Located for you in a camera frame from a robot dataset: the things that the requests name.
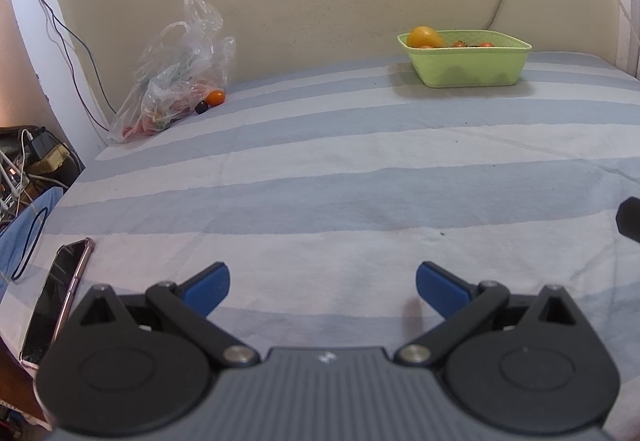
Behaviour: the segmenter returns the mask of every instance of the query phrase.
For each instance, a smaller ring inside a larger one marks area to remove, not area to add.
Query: transparent plastic bag
[[[169,24],[140,55],[133,87],[113,119],[110,138],[126,142],[164,131],[211,91],[226,87],[236,40],[219,35],[222,16],[213,6],[203,0],[183,2],[185,20]],[[166,37],[175,28],[184,33],[168,44]]]

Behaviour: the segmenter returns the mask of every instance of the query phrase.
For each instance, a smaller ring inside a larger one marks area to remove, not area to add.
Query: light green plastic container
[[[408,33],[398,35],[418,76],[429,87],[511,86],[518,81],[531,51],[531,44],[497,31],[445,30],[438,34],[445,46],[462,40],[468,46],[491,42],[495,47],[415,49],[405,44]]]

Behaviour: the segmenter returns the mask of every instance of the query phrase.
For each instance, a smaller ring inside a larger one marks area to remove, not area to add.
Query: bed sheet
[[[620,368],[609,428],[631,439],[640,245],[614,216],[639,176],[640,82],[593,56],[532,53],[500,88],[432,90],[398,60],[251,82],[88,166],[4,295],[0,334],[17,354],[55,251],[88,236],[79,297],[225,261],[210,319],[261,352],[393,352],[439,321],[415,293],[428,259],[517,293],[565,285]]]

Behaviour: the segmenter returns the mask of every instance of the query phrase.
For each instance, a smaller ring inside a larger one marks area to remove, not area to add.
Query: blue gripper pad
[[[421,299],[443,318],[449,318],[471,302],[471,295],[452,278],[437,272],[433,266],[431,262],[423,262],[418,266],[415,273],[415,288]]]
[[[225,299],[230,283],[228,267],[214,265],[183,285],[186,288],[182,291],[182,301],[205,317]]]

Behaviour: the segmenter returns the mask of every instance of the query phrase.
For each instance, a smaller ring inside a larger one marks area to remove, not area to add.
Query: ribbed gray surface
[[[51,441],[87,439],[55,431]],[[266,363],[226,371],[188,417],[140,441],[498,441],[526,439],[460,412],[429,371],[381,349],[274,349]],[[600,431],[557,438],[604,441]]]

